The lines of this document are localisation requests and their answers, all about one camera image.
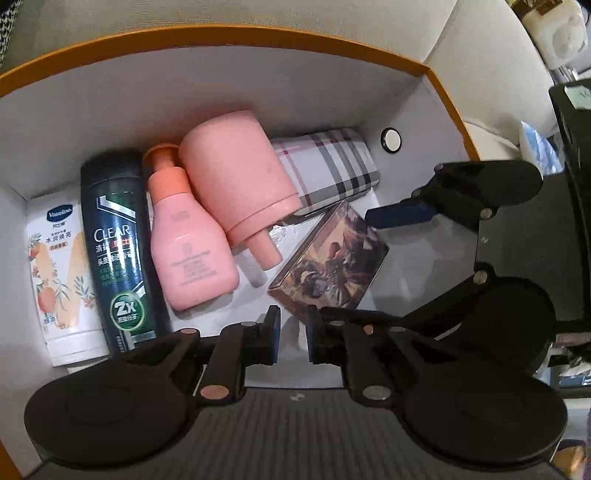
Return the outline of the blue white plastic bag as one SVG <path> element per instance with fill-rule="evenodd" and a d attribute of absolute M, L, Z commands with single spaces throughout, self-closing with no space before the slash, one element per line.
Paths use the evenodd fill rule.
<path fill-rule="evenodd" d="M 552 144 L 523 121 L 520 122 L 519 147 L 522 159 L 535 165 L 543 177 L 563 172 L 564 166 Z"/>

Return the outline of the dark Clear shampoo bottle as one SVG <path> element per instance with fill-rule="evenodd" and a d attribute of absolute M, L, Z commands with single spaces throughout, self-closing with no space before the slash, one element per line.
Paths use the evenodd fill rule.
<path fill-rule="evenodd" d="M 80 170 L 84 238 L 109 350 L 118 354 L 170 332 L 150 253 L 142 155 L 108 150 Z"/>

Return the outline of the white Vaseline lotion tube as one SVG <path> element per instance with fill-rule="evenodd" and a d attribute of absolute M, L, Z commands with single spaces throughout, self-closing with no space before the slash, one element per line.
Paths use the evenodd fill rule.
<path fill-rule="evenodd" d="M 109 354 L 89 268 L 77 185 L 28 203 L 27 253 L 40 329 L 54 366 Z"/>

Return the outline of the beige sofa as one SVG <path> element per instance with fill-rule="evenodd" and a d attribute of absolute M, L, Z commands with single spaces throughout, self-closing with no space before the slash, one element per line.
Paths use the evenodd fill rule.
<path fill-rule="evenodd" d="M 518 125 L 557 131 L 549 71 L 504 1 L 20 1 L 1 68 L 132 30 L 239 24 L 310 31 L 435 71 L 483 159 L 518 154 Z"/>

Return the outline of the plaid checkered case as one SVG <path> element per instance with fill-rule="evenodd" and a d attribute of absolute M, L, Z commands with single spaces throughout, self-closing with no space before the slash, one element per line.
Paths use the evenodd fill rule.
<path fill-rule="evenodd" d="M 271 145 L 301 200 L 293 220 L 366 195 L 380 182 L 369 147 L 351 128 L 276 138 Z"/>

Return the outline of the illustrated card box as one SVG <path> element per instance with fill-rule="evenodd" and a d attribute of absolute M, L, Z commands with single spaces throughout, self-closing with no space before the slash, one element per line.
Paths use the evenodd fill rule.
<path fill-rule="evenodd" d="M 269 294 L 294 316 L 308 306 L 355 309 L 390 247 L 349 202 L 332 207 L 270 282 Z"/>

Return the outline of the pink pump bottle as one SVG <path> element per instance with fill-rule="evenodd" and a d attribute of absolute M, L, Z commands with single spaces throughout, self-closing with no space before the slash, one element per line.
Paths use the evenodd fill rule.
<path fill-rule="evenodd" d="M 235 291 L 239 274 L 228 240 L 195 199 L 178 147 L 156 145 L 143 162 L 151 168 L 150 252 L 166 301 L 183 311 Z"/>

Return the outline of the cream mini suitcase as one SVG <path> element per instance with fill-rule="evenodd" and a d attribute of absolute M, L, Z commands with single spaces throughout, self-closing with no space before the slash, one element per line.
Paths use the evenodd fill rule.
<path fill-rule="evenodd" d="M 508 1 L 549 70 L 556 70 L 589 43 L 582 8 L 572 0 Z"/>

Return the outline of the pink plastic cup bottle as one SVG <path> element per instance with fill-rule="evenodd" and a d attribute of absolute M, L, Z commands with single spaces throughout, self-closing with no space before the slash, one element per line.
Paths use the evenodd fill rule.
<path fill-rule="evenodd" d="M 263 270 L 279 265 L 269 228 L 301 209 L 301 199 L 256 116 L 236 111 L 205 121 L 184 136 L 178 155 L 229 245 L 249 249 Z"/>

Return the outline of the orange cardboard box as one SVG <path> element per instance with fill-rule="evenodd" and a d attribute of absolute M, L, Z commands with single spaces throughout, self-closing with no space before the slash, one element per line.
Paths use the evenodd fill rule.
<path fill-rule="evenodd" d="M 1 444 L 4 477 L 39 464 L 23 414 L 57 378 L 35 311 L 28 201 L 68 183 L 90 156 L 180 140 L 249 109 L 273 137 L 352 127 L 382 179 L 360 209 L 409 195 L 442 162 L 478 152 L 435 72 L 407 57 L 301 31 L 162 27 L 83 42 L 1 77 Z"/>

